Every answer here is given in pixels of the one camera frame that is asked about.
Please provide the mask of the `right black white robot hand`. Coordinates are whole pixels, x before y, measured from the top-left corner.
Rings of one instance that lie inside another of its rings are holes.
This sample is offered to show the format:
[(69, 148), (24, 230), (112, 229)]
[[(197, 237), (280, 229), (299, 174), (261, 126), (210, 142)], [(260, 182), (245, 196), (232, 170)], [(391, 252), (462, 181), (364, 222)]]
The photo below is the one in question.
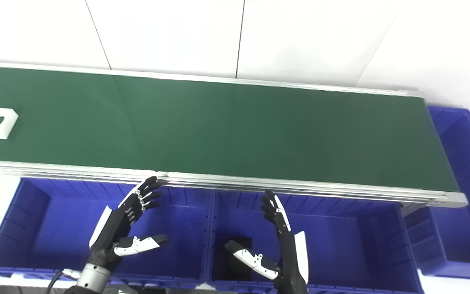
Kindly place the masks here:
[(308, 253), (305, 232), (292, 232), (285, 208), (273, 191), (265, 190), (260, 208), (264, 218), (275, 227), (280, 261), (275, 263), (234, 240), (226, 242), (224, 248), (243, 266), (271, 280), (279, 294), (307, 294)]

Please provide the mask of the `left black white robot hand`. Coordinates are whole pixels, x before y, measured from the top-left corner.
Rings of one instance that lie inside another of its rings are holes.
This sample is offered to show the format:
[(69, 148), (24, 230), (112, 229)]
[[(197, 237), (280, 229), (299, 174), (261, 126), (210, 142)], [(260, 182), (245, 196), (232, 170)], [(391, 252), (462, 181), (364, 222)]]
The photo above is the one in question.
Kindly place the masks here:
[(158, 188), (158, 178), (149, 177), (135, 186), (116, 209), (106, 207), (90, 239), (88, 264), (114, 272), (123, 257), (168, 243), (166, 234), (129, 236), (132, 226), (146, 210), (159, 207), (160, 203), (155, 200), (162, 196), (162, 192)]

